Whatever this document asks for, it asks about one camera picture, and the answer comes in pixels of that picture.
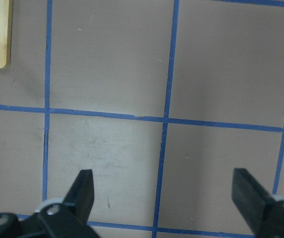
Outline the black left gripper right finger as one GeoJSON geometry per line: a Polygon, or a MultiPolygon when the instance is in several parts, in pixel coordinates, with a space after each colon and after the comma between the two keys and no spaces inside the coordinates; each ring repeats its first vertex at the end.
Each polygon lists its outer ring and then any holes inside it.
{"type": "Polygon", "coordinates": [[[256,238],[284,238],[284,196],[268,193],[247,169],[233,170],[232,200],[256,238]]]}

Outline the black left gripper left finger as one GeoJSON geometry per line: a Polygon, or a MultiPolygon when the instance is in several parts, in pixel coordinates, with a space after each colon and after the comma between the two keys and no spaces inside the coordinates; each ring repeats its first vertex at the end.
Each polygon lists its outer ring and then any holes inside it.
{"type": "Polygon", "coordinates": [[[64,198],[52,198],[42,202],[35,213],[45,211],[56,215],[66,208],[80,223],[86,224],[94,203],[94,180],[92,170],[81,170],[64,198]]]}

